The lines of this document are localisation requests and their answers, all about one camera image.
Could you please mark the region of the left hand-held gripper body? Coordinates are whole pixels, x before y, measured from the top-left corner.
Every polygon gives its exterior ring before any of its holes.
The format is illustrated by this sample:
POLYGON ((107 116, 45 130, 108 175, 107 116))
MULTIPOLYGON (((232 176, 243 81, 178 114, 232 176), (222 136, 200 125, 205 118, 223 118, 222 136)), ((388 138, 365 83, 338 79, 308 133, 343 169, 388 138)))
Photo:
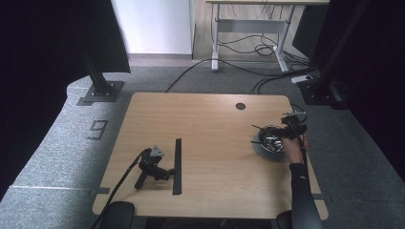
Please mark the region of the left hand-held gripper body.
POLYGON ((141 160, 139 163, 141 174, 135 184, 135 188, 137 190, 141 189, 145 179, 147 179, 148 176, 153 177, 155 180, 165 179, 165 170, 158 166, 163 157, 164 153, 157 145, 154 145, 152 148, 148 148, 144 153, 141 154, 141 160))

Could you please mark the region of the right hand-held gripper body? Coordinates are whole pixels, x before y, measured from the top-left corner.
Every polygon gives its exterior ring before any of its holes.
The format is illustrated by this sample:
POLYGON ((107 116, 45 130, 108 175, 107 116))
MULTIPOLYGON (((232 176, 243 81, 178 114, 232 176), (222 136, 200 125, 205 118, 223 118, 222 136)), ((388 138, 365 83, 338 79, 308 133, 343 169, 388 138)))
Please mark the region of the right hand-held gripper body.
POLYGON ((283 129, 283 137, 295 138, 303 135, 307 131, 307 125, 300 122, 298 113, 285 113, 281 120, 282 123, 286 125, 283 129))

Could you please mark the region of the pile of small metal parts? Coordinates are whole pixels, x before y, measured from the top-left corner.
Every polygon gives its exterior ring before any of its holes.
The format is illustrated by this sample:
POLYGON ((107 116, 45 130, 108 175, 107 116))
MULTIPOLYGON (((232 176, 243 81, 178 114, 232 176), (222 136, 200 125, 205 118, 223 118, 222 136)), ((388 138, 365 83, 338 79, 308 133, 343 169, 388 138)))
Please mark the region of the pile of small metal parts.
POLYGON ((281 139, 275 135, 266 136, 263 140, 263 145, 269 151, 279 152, 283 150, 281 139))

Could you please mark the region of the person's right hand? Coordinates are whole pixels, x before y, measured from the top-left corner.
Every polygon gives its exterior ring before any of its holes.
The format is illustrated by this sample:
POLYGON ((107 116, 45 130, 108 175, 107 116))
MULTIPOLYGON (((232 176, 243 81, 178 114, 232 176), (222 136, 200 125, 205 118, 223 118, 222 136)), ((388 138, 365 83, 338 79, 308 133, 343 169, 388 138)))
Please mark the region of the person's right hand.
POLYGON ((282 144, 290 163, 302 163, 304 161, 304 157, 301 152, 301 145, 298 138, 283 138, 282 144))

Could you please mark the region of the black aluminium profile bar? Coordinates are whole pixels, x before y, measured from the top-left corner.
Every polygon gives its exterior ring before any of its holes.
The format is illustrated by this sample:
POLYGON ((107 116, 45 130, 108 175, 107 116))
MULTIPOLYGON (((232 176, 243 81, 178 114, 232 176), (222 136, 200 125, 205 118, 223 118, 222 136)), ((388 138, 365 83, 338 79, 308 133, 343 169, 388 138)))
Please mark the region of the black aluminium profile bar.
POLYGON ((173 181, 173 195, 181 194, 181 139, 176 139, 175 144, 175 174, 173 181))

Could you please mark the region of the metal bowl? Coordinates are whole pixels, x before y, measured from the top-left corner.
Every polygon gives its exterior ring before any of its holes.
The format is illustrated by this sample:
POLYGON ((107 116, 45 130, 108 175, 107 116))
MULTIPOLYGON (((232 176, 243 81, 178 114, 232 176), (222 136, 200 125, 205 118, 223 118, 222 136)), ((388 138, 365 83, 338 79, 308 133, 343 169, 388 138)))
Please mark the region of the metal bowl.
POLYGON ((285 151, 283 151, 282 153, 271 153, 271 152, 268 152, 267 150, 265 150, 259 141, 259 132, 257 132, 253 136, 251 143, 252 143, 254 151, 259 156, 261 156, 267 160, 281 161, 286 158, 285 151))

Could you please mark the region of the black metal stand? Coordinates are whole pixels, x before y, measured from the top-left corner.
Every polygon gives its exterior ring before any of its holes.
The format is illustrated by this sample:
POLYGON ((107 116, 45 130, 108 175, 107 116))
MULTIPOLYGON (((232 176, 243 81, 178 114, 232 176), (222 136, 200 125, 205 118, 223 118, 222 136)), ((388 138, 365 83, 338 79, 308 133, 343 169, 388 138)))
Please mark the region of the black metal stand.
POLYGON ((347 109, 347 89, 345 84, 337 79, 336 75, 338 60, 343 56, 343 49, 352 31, 370 3, 370 0, 350 1, 354 2, 355 6, 351 13, 341 12, 341 16, 345 17, 345 21, 342 21, 343 27, 321 56, 321 69, 317 69, 319 77, 316 80, 298 84, 307 105, 331 106, 335 110, 347 109))
POLYGON ((81 53, 81 59, 92 80, 92 86, 84 97, 79 98, 76 105, 92 106, 95 102, 116 102, 124 82, 107 81, 86 51, 81 53))

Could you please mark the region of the white power strip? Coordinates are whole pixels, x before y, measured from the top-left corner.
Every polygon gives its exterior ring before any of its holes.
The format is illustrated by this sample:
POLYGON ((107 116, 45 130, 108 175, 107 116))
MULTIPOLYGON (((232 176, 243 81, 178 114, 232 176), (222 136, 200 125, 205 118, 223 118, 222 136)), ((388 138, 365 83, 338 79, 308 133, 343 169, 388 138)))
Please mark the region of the white power strip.
POLYGON ((300 76, 296 76, 296 77, 292 77, 291 78, 291 83, 296 84, 299 82, 304 82, 304 81, 308 81, 308 80, 312 80, 313 77, 309 74, 306 75, 300 75, 300 76))

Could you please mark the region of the dark curtain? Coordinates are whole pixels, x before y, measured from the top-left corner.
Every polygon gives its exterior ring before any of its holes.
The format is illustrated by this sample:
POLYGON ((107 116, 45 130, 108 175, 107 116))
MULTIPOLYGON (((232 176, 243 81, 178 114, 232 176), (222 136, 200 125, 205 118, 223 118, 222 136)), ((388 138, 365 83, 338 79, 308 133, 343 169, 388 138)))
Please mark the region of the dark curtain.
POLYGON ((112 0, 0 0, 0 200, 53 125, 68 85, 128 70, 112 0))
MULTIPOLYGON (((292 45, 321 69, 321 56, 343 27, 350 0, 306 6, 292 45)), ((370 0, 343 49, 337 79, 350 110, 405 181, 405 0, 370 0)))

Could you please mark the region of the white floor tape line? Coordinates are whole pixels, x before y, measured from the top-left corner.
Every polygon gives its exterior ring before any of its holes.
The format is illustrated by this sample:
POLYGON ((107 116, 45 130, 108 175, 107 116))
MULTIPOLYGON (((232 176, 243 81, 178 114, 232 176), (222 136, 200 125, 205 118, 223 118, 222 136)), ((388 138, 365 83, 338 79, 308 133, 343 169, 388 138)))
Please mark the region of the white floor tape line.
POLYGON ((57 186, 27 186, 11 185, 9 189, 34 189, 34 190, 63 190, 63 191, 91 191, 93 188, 57 187, 57 186))

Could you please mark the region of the white-framed desk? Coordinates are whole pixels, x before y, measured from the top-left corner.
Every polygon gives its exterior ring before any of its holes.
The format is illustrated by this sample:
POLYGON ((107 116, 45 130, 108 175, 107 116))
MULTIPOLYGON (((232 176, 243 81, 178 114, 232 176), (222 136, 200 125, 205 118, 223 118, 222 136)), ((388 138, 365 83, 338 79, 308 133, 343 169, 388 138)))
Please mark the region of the white-framed desk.
POLYGON ((283 73, 288 72, 288 65, 283 54, 283 47, 287 38, 288 29, 296 6, 327 6, 330 0, 205 0, 213 6, 214 32, 213 50, 211 56, 211 69, 213 72, 219 69, 219 34, 230 33, 272 33, 279 34, 280 39, 272 49, 276 56, 279 67, 283 73), (280 5, 289 6, 287 18, 282 20, 259 20, 259 19, 223 19, 220 17, 221 5, 280 5))

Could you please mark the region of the white partition panel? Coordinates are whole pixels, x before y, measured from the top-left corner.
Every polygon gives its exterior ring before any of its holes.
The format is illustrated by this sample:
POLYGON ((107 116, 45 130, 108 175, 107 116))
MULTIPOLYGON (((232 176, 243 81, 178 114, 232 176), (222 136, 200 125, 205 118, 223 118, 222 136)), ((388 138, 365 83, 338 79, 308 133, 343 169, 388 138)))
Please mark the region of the white partition panel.
POLYGON ((191 54, 195 0, 112 0, 130 54, 191 54))

